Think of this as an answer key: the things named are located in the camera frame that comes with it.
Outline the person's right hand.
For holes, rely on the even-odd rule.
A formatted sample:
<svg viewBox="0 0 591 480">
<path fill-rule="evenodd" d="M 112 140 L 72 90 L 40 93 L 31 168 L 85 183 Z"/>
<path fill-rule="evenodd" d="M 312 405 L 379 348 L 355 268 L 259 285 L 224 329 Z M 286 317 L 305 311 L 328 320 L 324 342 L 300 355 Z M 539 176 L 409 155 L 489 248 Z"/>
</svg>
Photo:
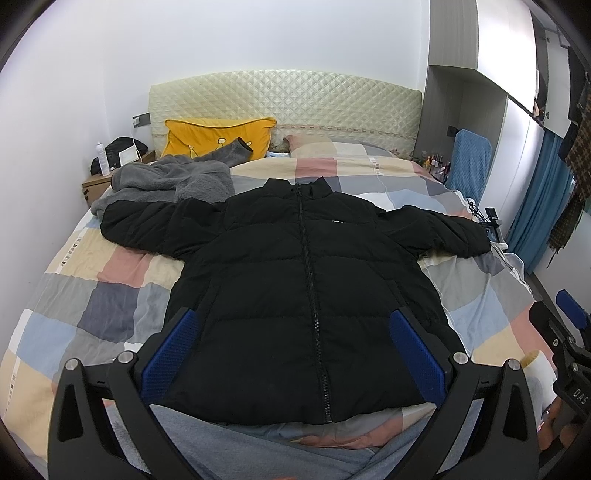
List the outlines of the person's right hand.
<svg viewBox="0 0 591 480">
<path fill-rule="evenodd" d="M 546 420 L 538 429 L 538 445 L 541 451 L 547 450 L 554 440 L 559 439 L 563 447 L 568 448 L 577 437 L 580 426 L 577 424 L 566 424 L 561 431 L 557 430 L 558 417 L 564 410 L 564 402 L 556 397 L 546 410 Z"/>
</svg>

